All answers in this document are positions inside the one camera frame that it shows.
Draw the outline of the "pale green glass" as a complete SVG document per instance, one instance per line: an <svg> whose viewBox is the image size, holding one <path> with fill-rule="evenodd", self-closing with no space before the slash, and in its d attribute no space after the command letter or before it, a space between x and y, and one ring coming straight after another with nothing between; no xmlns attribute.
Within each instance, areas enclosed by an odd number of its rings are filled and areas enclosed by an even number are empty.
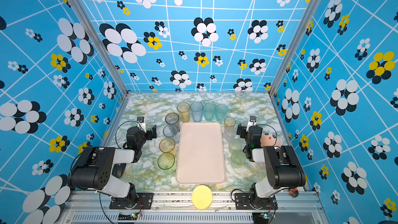
<svg viewBox="0 0 398 224"><path fill-rule="evenodd" d="M233 153L235 151L242 151L242 143L239 140L231 140L229 142L229 151L230 153Z"/></svg>
<svg viewBox="0 0 398 224"><path fill-rule="evenodd" d="M242 167L245 164L246 160L247 160L246 155L241 150L233 151L231 154L231 166L233 168L237 169Z"/></svg>

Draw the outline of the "small clear glass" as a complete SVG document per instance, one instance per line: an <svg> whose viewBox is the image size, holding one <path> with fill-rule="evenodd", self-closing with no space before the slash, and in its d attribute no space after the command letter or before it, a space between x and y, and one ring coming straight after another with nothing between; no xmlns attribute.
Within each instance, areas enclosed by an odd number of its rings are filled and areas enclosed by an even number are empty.
<svg viewBox="0 0 398 224"><path fill-rule="evenodd" d="M231 140L235 139L236 128L230 127L230 126L225 126L223 136L226 139L226 141L231 141Z"/></svg>

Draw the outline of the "small amber glass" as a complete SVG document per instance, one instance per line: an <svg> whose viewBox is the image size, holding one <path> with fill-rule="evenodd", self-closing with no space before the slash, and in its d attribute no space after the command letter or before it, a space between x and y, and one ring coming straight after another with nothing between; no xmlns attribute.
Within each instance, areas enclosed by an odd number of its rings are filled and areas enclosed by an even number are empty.
<svg viewBox="0 0 398 224"><path fill-rule="evenodd" d="M226 128L233 128L236 125L236 120L233 117L227 117L224 119L224 126Z"/></svg>

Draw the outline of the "tall teal glass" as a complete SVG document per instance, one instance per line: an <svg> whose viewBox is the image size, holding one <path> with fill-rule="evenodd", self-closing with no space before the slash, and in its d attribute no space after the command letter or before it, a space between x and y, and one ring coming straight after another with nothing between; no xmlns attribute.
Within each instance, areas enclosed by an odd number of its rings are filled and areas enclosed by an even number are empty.
<svg viewBox="0 0 398 224"><path fill-rule="evenodd" d="M216 106L212 103L206 103L204 105L204 118L206 121L211 122L215 115Z"/></svg>

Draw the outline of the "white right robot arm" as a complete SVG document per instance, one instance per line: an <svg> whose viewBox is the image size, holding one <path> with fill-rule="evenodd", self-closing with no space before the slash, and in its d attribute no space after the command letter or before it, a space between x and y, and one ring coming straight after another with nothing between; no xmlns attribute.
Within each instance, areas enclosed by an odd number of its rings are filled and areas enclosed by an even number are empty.
<svg viewBox="0 0 398 224"><path fill-rule="evenodd" d="M238 125L236 134L245 140L243 153L251 162L263 163L266 178L254 183L248 197L254 209L268 205L277 209L275 195L283 190L292 190L305 185L305 173L292 146L278 143L277 133L269 133L263 128L270 125Z"/></svg>

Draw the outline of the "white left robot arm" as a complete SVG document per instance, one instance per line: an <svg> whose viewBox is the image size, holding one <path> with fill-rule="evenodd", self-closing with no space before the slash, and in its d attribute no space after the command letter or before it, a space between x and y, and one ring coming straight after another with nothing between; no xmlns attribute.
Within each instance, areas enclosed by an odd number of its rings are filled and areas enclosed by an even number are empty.
<svg viewBox="0 0 398 224"><path fill-rule="evenodd" d="M157 138L157 127L127 130L123 148L86 147L70 167L68 185L75 189L95 190L111 198L110 209L150 209L153 193L137 193L133 183L120 178L128 164L137 163L147 140Z"/></svg>

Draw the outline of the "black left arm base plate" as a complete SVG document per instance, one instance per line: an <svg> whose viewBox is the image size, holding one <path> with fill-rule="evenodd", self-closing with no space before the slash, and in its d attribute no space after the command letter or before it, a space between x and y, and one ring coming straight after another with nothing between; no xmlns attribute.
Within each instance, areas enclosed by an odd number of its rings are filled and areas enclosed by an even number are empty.
<svg viewBox="0 0 398 224"><path fill-rule="evenodd" d="M111 198L110 209L151 209L153 192L137 193L135 196L126 198Z"/></svg>

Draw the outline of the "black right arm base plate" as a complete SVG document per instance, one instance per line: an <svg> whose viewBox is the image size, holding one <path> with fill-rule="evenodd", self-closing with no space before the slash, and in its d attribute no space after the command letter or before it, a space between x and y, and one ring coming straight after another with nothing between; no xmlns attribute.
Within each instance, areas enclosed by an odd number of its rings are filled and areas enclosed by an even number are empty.
<svg viewBox="0 0 398 224"><path fill-rule="evenodd" d="M274 211L278 209L275 197L258 198L249 193L234 193L232 200L235 202L237 210L265 210Z"/></svg>

